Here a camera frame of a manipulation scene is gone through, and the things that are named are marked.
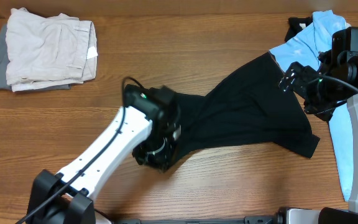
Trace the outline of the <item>plain black t-shirt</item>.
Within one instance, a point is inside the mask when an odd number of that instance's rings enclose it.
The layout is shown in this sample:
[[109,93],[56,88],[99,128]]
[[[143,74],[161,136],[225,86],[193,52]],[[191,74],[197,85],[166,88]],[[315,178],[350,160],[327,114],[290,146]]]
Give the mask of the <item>plain black t-shirt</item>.
[[270,53],[241,66],[206,96],[177,93],[181,135],[171,164],[192,151],[273,142],[311,158],[319,143]]

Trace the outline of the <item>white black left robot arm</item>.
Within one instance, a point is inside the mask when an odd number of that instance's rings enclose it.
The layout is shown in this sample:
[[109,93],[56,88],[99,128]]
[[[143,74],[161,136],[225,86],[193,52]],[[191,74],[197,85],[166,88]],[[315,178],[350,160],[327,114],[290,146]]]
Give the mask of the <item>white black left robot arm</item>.
[[175,92],[166,86],[127,85],[123,106],[102,134],[56,174],[34,180],[21,223],[110,223],[94,204],[105,183],[132,154],[140,165],[166,171],[179,138],[181,115]]

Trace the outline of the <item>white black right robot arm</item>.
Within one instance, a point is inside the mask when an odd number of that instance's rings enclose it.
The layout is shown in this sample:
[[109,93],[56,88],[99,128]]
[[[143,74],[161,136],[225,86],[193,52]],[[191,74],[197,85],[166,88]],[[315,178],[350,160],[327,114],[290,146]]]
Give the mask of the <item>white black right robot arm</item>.
[[327,113],[345,103],[351,117],[353,163],[349,208],[321,210],[288,208],[277,215],[277,223],[358,223],[358,27],[337,31],[332,49],[319,55],[319,70],[293,62],[280,89],[295,91],[304,99],[307,114]]

